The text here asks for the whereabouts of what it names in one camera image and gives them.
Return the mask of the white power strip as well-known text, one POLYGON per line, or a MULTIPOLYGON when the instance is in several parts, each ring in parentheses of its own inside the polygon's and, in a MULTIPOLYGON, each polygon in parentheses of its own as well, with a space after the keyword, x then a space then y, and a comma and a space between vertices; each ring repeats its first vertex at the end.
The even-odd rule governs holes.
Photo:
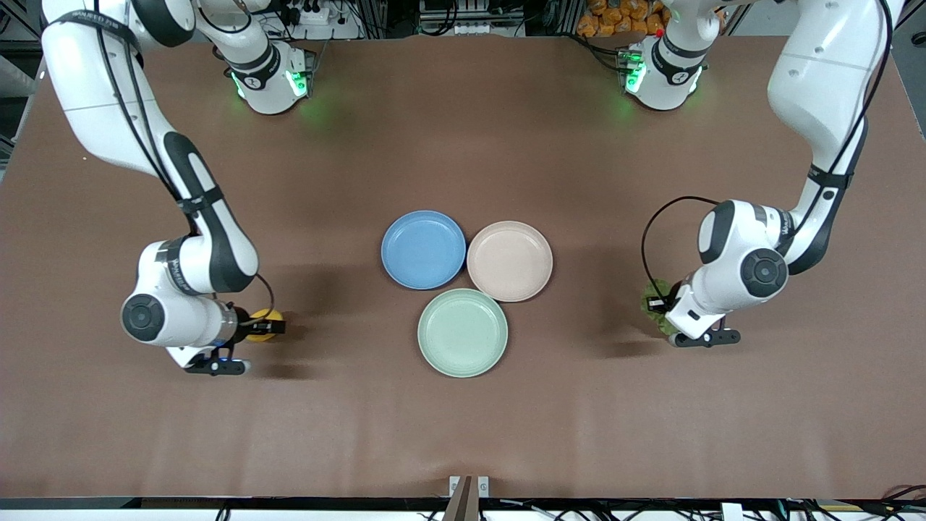
POLYGON ((285 27, 322 27, 337 18, 329 0, 275 0, 275 13, 285 27))

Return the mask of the silver electronics box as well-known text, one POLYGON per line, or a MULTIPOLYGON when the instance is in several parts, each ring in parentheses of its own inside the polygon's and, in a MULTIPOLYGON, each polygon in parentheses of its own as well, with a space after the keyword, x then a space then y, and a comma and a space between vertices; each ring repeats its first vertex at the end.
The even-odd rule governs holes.
POLYGON ((526 36, 525 0, 419 0, 417 32, 430 36, 526 36))

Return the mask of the green lettuce leaf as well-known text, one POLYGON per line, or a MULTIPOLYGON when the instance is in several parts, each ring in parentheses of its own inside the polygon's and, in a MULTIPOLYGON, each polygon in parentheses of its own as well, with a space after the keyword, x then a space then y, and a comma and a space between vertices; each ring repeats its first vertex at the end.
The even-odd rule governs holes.
POLYGON ((644 292, 640 297, 641 311, 645 314, 646 317, 648 317, 649 320, 655 323, 659 332, 664 334, 664 336, 671 336, 672 334, 679 333, 680 331, 671 322, 669 322, 665 314, 654 314, 645 311, 645 293, 647 291, 659 291, 665 296, 665 294, 667 294, 670 289, 671 285, 667 281, 662 279, 655 279, 655 281, 649 281, 646 284, 644 292))

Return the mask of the metal table bracket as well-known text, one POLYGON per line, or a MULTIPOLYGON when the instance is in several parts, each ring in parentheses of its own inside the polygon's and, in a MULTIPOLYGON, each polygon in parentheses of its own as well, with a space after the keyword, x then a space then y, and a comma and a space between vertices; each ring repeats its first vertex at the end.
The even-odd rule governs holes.
POLYGON ((482 504, 490 497, 490 479, 486 475, 451 475, 449 502, 441 521, 484 521, 482 504))

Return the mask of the blue round plate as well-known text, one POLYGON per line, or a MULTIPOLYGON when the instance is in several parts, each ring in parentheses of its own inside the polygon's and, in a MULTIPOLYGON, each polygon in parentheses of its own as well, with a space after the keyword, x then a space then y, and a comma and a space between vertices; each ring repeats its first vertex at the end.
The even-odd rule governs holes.
POLYGON ((400 286, 431 290, 446 286, 465 263, 467 242, 461 227, 442 212, 408 212, 387 228, 381 263, 400 286))

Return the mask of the orange bagged items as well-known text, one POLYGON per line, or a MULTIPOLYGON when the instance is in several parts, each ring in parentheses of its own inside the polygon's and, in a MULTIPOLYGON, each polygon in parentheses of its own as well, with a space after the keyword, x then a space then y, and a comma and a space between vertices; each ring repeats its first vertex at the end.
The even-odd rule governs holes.
POLYGON ((585 38, 631 32, 661 36, 672 17, 661 0, 585 0, 575 33, 585 38))

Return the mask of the pink round plate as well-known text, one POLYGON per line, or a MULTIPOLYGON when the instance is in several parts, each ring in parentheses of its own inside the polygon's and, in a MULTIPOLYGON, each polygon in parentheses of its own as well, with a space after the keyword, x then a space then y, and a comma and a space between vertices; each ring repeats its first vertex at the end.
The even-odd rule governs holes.
POLYGON ((526 301, 549 283, 553 250, 545 235, 526 222, 493 222, 470 242, 466 264, 473 284, 494 300, 526 301))

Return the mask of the light green round plate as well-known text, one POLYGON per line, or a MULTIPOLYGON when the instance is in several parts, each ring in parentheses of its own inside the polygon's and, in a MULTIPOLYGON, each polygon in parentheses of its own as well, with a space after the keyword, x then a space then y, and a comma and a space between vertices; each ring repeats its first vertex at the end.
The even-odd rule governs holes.
POLYGON ((489 372, 506 351, 509 324, 502 307, 483 292, 454 288, 435 296, 417 325, 421 355, 442 375, 489 372))

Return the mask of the yellow lemon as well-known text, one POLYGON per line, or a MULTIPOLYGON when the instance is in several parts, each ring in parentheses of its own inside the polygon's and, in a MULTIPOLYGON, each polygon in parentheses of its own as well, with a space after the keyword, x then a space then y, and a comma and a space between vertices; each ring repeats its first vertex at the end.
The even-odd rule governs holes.
MULTIPOLYGON (((254 313, 252 313, 251 317, 260 318, 260 319, 276 319, 276 320, 284 319, 281 311, 271 310, 271 309, 261 309, 259 311, 255 311, 254 313)), ((275 336, 278 336, 278 334, 274 334, 274 336, 271 336, 270 334, 268 334, 268 336, 250 336, 250 334, 248 334, 248 336, 246 336, 246 340, 252 343, 262 343, 262 342, 267 342, 269 340, 274 339, 275 336)))

